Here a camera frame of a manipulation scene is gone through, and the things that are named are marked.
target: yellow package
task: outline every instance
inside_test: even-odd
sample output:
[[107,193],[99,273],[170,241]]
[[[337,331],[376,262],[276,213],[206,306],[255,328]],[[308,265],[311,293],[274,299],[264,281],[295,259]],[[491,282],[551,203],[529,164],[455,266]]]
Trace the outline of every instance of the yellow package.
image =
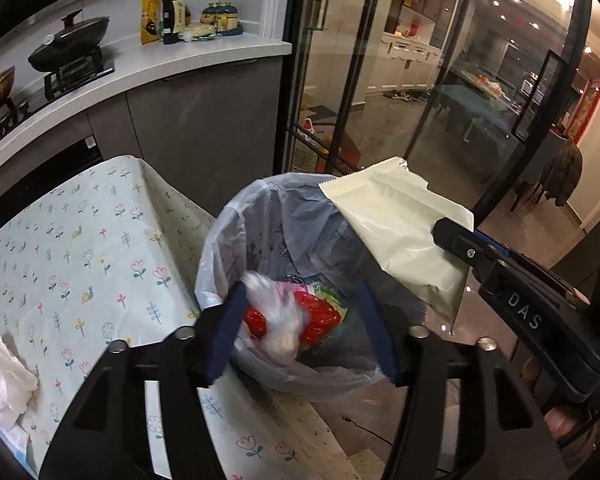
[[160,0],[142,0],[140,41],[142,44],[160,39]]
[[469,267],[437,247],[431,231],[442,217],[473,231],[472,213],[429,191],[427,181],[397,156],[323,182],[320,189],[382,270],[453,322]]

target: dark puffer jacket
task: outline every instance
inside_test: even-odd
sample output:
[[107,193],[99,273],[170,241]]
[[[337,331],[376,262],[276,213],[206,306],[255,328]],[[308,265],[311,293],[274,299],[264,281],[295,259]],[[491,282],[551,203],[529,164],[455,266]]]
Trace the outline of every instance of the dark puffer jacket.
[[555,205],[562,207],[576,189],[581,175],[582,154],[569,139],[562,151],[542,170],[542,191],[546,192],[547,199],[555,198]]

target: soy sauce bottle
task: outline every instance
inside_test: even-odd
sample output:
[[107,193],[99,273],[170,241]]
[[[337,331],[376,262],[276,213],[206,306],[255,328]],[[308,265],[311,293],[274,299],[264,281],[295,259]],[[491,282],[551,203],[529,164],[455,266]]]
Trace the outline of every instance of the soy sauce bottle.
[[185,0],[162,0],[162,38],[164,44],[182,41],[178,33],[186,26],[187,6]]

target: trash bag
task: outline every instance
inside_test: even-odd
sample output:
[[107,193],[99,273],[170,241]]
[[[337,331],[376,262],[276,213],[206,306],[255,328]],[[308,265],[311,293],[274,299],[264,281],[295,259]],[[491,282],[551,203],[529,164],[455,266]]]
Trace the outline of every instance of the trash bag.
[[426,306],[382,271],[358,235],[325,197],[323,174],[286,173],[257,180],[221,211],[203,247],[195,294],[202,309],[222,303],[246,270],[270,278],[318,276],[336,288],[347,315],[320,346],[289,366],[273,363],[245,324],[233,361],[266,387],[308,400],[331,400],[384,375],[356,307],[356,285],[365,280],[379,302],[403,309],[410,323],[424,321]]

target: black wok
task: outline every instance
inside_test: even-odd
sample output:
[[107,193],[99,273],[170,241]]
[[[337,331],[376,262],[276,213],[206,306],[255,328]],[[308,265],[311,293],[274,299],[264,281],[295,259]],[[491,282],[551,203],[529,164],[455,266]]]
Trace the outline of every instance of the black wok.
[[109,17],[101,16],[75,23],[72,12],[62,19],[64,30],[50,34],[29,56],[29,63],[39,72],[56,72],[64,65],[86,56],[98,46],[109,25]]

